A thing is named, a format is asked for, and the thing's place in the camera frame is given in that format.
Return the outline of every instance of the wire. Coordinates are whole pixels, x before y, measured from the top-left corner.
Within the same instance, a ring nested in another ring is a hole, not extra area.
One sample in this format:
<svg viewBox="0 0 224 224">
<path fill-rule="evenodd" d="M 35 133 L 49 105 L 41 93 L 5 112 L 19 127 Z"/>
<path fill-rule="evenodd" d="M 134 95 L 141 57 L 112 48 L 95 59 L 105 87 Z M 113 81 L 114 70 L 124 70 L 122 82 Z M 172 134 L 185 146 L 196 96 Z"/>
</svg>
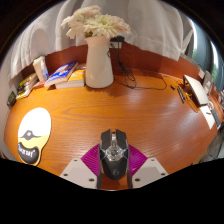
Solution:
<svg viewBox="0 0 224 224">
<path fill-rule="evenodd" d="M 183 82 L 181 81 L 177 81 L 176 79 L 170 77 L 170 76 L 166 76 L 166 75 L 162 75 L 162 80 L 163 82 L 165 83 L 165 87 L 164 88 L 156 88 L 156 87 L 139 87 L 137 86 L 137 80 L 135 79 L 134 75 L 132 74 L 131 71 L 129 71 L 128 69 L 126 69 L 123 65 L 123 62 L 120 61 L 120 53 L 119 53 L 119 41 L 117 42 L 118 43 L 118 50 L 116 50 L 115 46 L 113 43 L 110 43 L 110 46 L 113 48 L 114 50 L 114 53 L 117 57 L 117 60 L 118 60 L 118 65 L 121 67 L 122 69 L 122 73 L 124 74 L 124 77 L 125 77 L 125 83 L 122 83 L 120 81 L 118 81 L 116 79 L 116 75 L 114 77 L 114 81 L 116 81 L 117 83 L 119 83 L 120 85 L 123 85 L 123 86 L 126 86 L 128 88 L 131 88 L 131 89 L 155 89 L 155 90 L 165 90 L 167 88 L 167 83 L 165 82 L 164 80 L 164 77 L 167 77 L 167 78 L 170 78 L 170 79 L 173 79 L 177 84 L 178 86 L 180 87 L 181 84 L 183 84 Z M 129 81 L 133 82 L 134 84 L 133 85 L 130 85 L 128 84 L 128 79 Z M 194 102 L 192 101 L 192 99 L 190 98 L 190 94 L 186 93 L 182 88 L 181 88 L 181 91 L 185 93 L 185 96 L 186 96 L 186 99 L 187 99 L 187 102 L 188 104 L 190 105 L 190 107 L 194 110 L 194 112 L 198 113 L 198 108 L 195 106 Z"/>
<path fill-rule="evenodd" d="M 124 74 L 125 83 L 122 83 L 122 82 L 118 81 L 118 79 L 116 78 L 117 75 L 114 76 L 114 81 L 116 81 L 117 83 L 119 83 L 119 84 L 121 84 L 123 86 L 126 86 L 128 88 L 131 88 L 131 89 L 155 89 L 155 90 L 164 90 L 164 89 L 166 89 L 167 84 L 166 84 L 165 80 L 163 79 L 163 77 L 162 77 L 162 80 L 165 83 L 165 87 L 162 88 L 162 89 L 159 89 L 159 88 L 156 88 L 156 87 L 140 87 L 140 86 L 137 86 L 137 80 L 134 77 L 134 75 L 132 74 L 132 72 L 130 70 L 126 69 L 124 67 L 124 65 L 123 65 L 123 62 L 120 61 L 119 41 L 117 43 L 118 43 L 118 50 L 116 50 L 116 48 L 115 48 L 115 46 L 114 46 L 113 43 L 110 43 L 110 46 L 114 49 L 114 53 L 116 54 L 116 57 L 117 57 L 117 60 L 118 60 L 118 65 L 122 69 L 121 74 Z"/>
<path fill-rule="evenodd" d="M 192 96 L 192 94 L 188 94 L 188 93 L 185 92 L 185 91 L 181 88 L 181 86 L 180 86 L 180 84 L 183 84 L 183 82 L 180 81 L 180 80 L 176 80 L 176 79 L 174 79 L 174 78 L 172 78 L 172 77 L 170 77 L 170 76 L 165 76 L 165 75 L 164 75 L 164 77 L 170 78 L 170 79 L 174 80 L 174 81 L 178 84 L 178 86 L 180 87 L 181 92 L 184 93 L 185 98 L 187 99 L 187 102 L 188 102 L 188 104 L 190 105 L 190 107 L 193 109 L 193 111 L 194 111 L 195 113 L 198 113 L 198 108 L 197 108 L 196 105 L 194 104 L 193 100 L 190 98 L 190 96 Z"/>
</svg>

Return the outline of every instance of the wooden desk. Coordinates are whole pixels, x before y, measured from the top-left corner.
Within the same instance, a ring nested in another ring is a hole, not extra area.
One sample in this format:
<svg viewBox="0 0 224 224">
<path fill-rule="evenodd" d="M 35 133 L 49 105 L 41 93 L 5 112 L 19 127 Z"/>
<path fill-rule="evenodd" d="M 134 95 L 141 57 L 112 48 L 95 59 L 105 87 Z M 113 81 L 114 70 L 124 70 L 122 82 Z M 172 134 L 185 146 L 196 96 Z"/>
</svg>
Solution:
<svg viewBox="0 0 224 224">
<path fill-rule="evenodd" d="M 163 88 L 160 75 L 132 70 L 138 86 Z M 59 176 L 72 158 L 81 158 L 100 143 L 100 135 L 108 129 L 126 132 L 128 143 L 147 157 L 156 157 L 171 174 L 189 166 L 200 156 L 217 133 L 210 130 L 199 110 L 182 103 L 176 82 L 164 77 L 167 88 L 133 90 L 116 82 L 104 89 L 87 86 L 33 90 L 29 97 L 16 102 L 5 128 L 4 140 L 12 154 L 17 152 L 20 122 L 27 112 L 47 109 L 52 118 L 50 138 L 42 150 L 39 168 Z M 102 189 L 125 189 L 126 179 L 103 178 Z"/>
</svg>

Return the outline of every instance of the white vase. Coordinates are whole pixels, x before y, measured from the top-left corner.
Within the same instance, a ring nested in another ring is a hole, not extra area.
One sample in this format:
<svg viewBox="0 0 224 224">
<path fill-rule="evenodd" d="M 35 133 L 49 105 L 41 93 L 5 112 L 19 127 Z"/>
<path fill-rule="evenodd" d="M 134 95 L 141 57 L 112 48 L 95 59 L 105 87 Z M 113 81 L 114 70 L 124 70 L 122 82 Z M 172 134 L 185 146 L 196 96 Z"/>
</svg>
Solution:
<svg viewBox="0 0 224 224">
<path fill-rule="evenodd" d="M 110 39 L 104 36 L 87 37 L 86 85 L 105 88 L 113 83 L 113 72 L 109 51 Z"/>
</svg>

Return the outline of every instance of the white flower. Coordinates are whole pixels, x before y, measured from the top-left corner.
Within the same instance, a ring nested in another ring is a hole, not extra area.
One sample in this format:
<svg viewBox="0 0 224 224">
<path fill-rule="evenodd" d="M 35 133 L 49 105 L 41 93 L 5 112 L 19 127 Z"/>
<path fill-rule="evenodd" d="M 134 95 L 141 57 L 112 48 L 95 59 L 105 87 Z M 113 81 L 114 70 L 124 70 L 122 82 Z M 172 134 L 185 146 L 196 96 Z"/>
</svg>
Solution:
<svg viewBox="0 0 224 224">
<path fill-rule="evenodd" d="M 122 18 L 117 16 L 112 16 L 113 26 L 118 32 L 121 33 L 130 33 L 130 26 L 124 22 Z"/>
<path fill-rule="evenodd" d="M 85 34 L 89 36 L 105 36 L 113 38 L 118 33 L 130 33 L 130 27 L 123 19 L 117 16 L 101 15 L 100 7 L 97 5 L 78 9 L 72 16 L 65 18 L 61 26 L 66 24 L 70 27 L 67 36 L 74 39 L 76 35 Z"/>
<path fill-rule="evenodd" d="M 109 15 L 97 15 L 94 19 L 86 20 L 84 32 L 92 32 L 92 36 L 103 35 L 108 39 L 118 35 L 117 30 L 113 26 L 112 17 Z"/>
</svg>

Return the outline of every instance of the mouse pad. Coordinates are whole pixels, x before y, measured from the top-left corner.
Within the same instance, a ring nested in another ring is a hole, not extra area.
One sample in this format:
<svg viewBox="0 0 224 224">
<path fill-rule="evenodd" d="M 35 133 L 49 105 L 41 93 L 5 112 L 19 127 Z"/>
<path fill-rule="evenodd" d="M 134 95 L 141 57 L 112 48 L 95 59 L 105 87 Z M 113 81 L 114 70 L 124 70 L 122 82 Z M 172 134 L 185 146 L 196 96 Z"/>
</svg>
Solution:
<svg viewBox="0 0 224 224">
<path fill-rule="evenodd" d="M 51 132 L 51 116 L 44 108 L 29 111 L 20 123 L 17 150 L 26 164 L 36 166 Z"/>
</svg>

